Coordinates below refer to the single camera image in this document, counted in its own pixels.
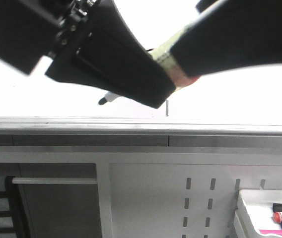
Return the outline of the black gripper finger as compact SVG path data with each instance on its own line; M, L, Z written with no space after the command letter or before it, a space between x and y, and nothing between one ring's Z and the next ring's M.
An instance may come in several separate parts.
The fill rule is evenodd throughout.
M159 108L175 84L133 36L112 0L76 0L51 50L46 75Z
M201 0L171 47L188 76L282 63L282 0Z

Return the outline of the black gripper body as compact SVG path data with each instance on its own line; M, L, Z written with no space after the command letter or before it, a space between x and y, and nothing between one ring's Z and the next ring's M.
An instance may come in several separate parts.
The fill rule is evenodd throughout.
M0 59L30 74L42 56L56 56L99 3L0 0Z

